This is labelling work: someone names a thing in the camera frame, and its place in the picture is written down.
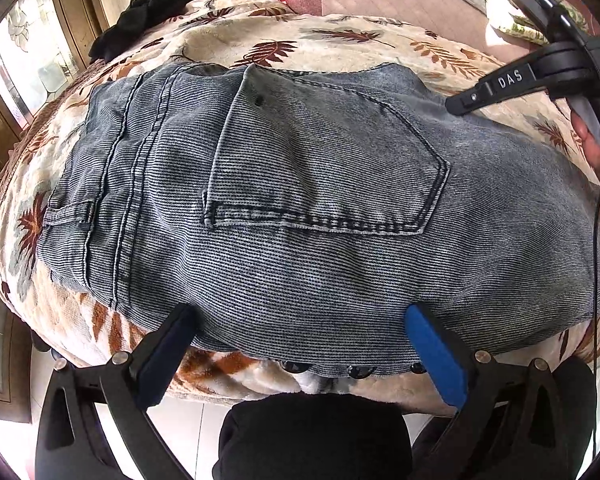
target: blue gripper pad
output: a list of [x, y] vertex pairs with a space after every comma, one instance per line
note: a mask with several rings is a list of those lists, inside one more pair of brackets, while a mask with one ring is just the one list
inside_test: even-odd
[[469, 349], [461, 348], [464, 345], [459, 337], [417, 304], [408, 306], [404, 313], [404, 332], [442, 399], [460, 410], [469, 392]]

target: cable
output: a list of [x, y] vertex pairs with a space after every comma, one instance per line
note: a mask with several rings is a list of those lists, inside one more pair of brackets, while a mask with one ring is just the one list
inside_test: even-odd
[[[587, 48], [584, 51], [593, 63], [593, 68], [600, 80], [600, 67], [593, 54]], [[598, 231], [600, 227], [600, 195], [596, 204], [596, 213], [593, 222], [593, 378], [598, 387]], [[598, 433], [598, 400], [596, 399], [596, 420], [593, 424], [593, 457], [596, 457], [596, 437]]]

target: tile floor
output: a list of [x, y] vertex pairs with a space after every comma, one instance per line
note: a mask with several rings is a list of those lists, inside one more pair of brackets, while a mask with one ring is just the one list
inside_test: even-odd
[[[50, 352], [40, 353], [36, 350], [32, 352], [31, 411], [36, 433], [53, 364], [54, 360]], [[102, 404], [96, 408], [120, 469], [132, 480], [142, 480], [138, 468], [122, 442], [109, 409]], [[224, 406], [215, 404], [165, 397], [158, 406], [150, 408], [148, 414], [165, 443], [187, 472], [195, 480], [212, 480], [211, 468], [218, 459], [220, 428], [228, 410]], [[429, 416], [407, 415], [405, 420], [413, 441], [429, 420]]]

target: black cloth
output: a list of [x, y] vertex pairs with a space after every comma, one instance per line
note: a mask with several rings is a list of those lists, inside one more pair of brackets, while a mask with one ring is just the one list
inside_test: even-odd
[[99, 35], [91, 45], [89, 56], [109, 62], [122, 54], [148, 28], [182, 12], [191, 0], [131, 0], [118, 22]]
[[349, 395], [279, 394], [232, 407], [214, 480], [399, 480], [409, 432], [392, 404]]
[[[560, 396], [564, 417], [564, 432], [567, 439], [568, 471], [575, 479], [589, 446], [593, 426], [596, 423], [596, 381], [585, 362], [575, 356], [569, 357], [554, 373], [555, 384]], [[493, 411], [492, 421], [499, 426], [505, 407]], [[434, 417], [413, 443], [411, 450], [413, 466], [418, 468], [448, 427], [451, 419]]]

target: floral blanket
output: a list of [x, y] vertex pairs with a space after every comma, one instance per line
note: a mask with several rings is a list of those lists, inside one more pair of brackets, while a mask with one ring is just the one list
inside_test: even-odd
[[[42, 112], [0, 176], [0, 296], [78, 366], [102, 364], [114, 352], [135, 348], [145, 331], [87, 294], [51, 280], [49, 270], [36, 260], [46, 203], [80, 136], [91, 90], [105, 81], [152, 70], [171, 56], [226, 67], [256, 63], [322, 72], [351, 72], [394, 62], [411, 68], [429, 88], [444, 95], [472, 86], [500, 65], [467, 45], [392, 19], [298, 16], [277, 0], [196, 0], [185, 14], [149, 30], [112, 63], [90, 68]], [[595, 181], [564, 104], [536, 94], [480, 113], [552, 145]], [[600, 355], [600, 323], [598, 331]], [[590, 361], [591, 341], [589, 324], [583, 323], [499, 360], [526, 365], [542, 356], [554, 368], [577, 352]], [[239, 352], [195, 348], [187, 351], [169, 389], [174, 396], [224, 404], [298, 391], [353, 393], [398, 402], [413, 412], [450, 410], [427, 374], [334, 380], [308, 372], [291, 375], [275, 362], [256, 361]]]

